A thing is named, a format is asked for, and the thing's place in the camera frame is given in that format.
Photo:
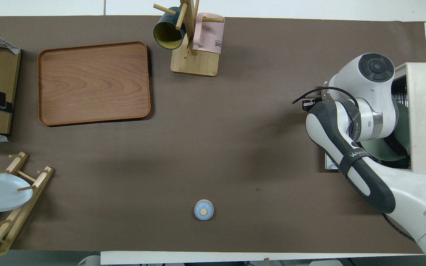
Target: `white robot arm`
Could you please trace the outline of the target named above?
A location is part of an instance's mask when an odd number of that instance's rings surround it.
[[[373,78],[382,73],[385,77]],[[404,227],[426,254],[426,174],[380,165],[356,144],[386,137],[394,129],[393,73],[392,63],[382,55],[357,57],[330,85],[341,86],[355,97],[358,106],[346,94],[329,90],[323,96],[326,101],[310,110],[306,129],[358,193]]]

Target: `black strap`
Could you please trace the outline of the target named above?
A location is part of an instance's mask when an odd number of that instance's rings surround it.
[[[350,149],[346,154],[343,155],[343,159],[338,165],[339,172],[346,176],[349,169],[351,168],[351,165],[359,158],[365,156],[370,157],[371,155],[363,148]]]

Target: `round black joint cap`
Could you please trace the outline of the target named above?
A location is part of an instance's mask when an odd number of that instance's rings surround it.
[[[394,65],[380,54],[364,54],[358,63],[359,72],[368,80],[385,82],[394,75]]]

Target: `dark blue mug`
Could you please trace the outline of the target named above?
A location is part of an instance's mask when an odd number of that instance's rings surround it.
[[[180,30],[175,28],[179,20],[180,7],[171,7],[170,10],[175,12],[175,15],[165,13],[160,18],[157,25],[154,27],[154,38],[156,42],[167,49],[177,49],[185,37],[186,29],[185,24],[182,23]]]

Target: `mug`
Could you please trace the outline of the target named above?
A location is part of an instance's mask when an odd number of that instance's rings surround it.
[[[224,17],[213,13],[198,13],[193,35],[193,49],[221,54],[224,22],[204,22],[202,21],[204,17],[224,20]]]
[[[179,20],[180,7],[171,7],[170,10],[175,11],[175,15],[165,13],[160,18],[157,25],[154,27],[154,39],[156,42],[167,49],[177,49],[185,37],[186,29],[185,24],[182,23],[180,30],[175,28],[177,21]]]

